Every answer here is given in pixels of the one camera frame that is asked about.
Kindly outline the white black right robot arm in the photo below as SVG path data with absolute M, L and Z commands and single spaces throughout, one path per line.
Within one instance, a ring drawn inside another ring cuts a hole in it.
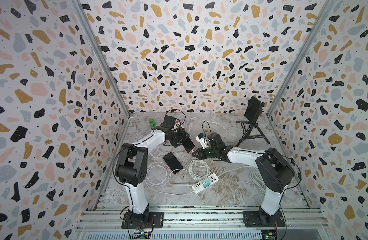
M 199 160 L 217 159 L 258 169 L 266 186 L 260 208 L 268 216 L 277 214 L 284 191 L 294 178 L 293 167 L 277 149 L 254 151 L 227 146 L 218 133 L 208 136 L 199 134 L 195 139 L 201 147 L 195 150 L 192 156 Z

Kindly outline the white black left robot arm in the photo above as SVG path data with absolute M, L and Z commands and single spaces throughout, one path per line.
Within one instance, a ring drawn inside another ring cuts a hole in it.
M 136 216 L 149 212 L 149 203 L 144 192 L 144 180 L 148 170 L 149 151 L 167 142 L 177 148 L 189 137 L 182 122 L 175 117 L 165 116 L 163 123 L 152 128 L 144 138 L 129 144 L 124 143 L 117 154 L 114 176 L 127 191 L 129 210 Z

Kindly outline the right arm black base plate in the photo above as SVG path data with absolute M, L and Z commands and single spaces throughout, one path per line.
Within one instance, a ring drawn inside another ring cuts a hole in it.
M 243 222 L 247 228 L 275 228 L 285 227 L 285 219 L 280 210 L 273 216 L 268 215 L 265 211 L 245 211 L 243 214 Z

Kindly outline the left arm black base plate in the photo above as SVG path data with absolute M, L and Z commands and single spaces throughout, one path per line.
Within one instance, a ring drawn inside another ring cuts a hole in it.
M 137 227 L 147 229 L 162 229 L 164 223 L 164 212 L 150 212 L 146 209 L 143 214 L 135 214 L 128 210 L 122 223 L 122 229 L 136 229 Z

